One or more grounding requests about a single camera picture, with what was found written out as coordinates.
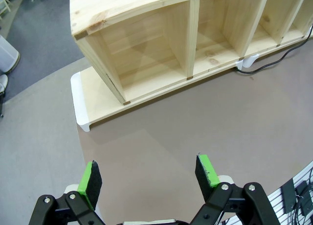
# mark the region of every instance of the white trash can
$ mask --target white trash can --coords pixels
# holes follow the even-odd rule
[[[9,72],[20,60],[20,54],[3,36],[0,35],[0,70]]]

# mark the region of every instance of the silver bolt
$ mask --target silver bolt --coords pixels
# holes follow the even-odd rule
[[[227,184],[223,184],[223,185],[222,185],[222,189],[223,189],[223,190],[227,190],[227,189],[228,189],[228,185],[227,185]]]
[[[254,191],[254,190],[255,190],[255,186],[254,186],[253,184],[251,184],[251,185],[249,186],[249,190],[250,190],[250,191]]]

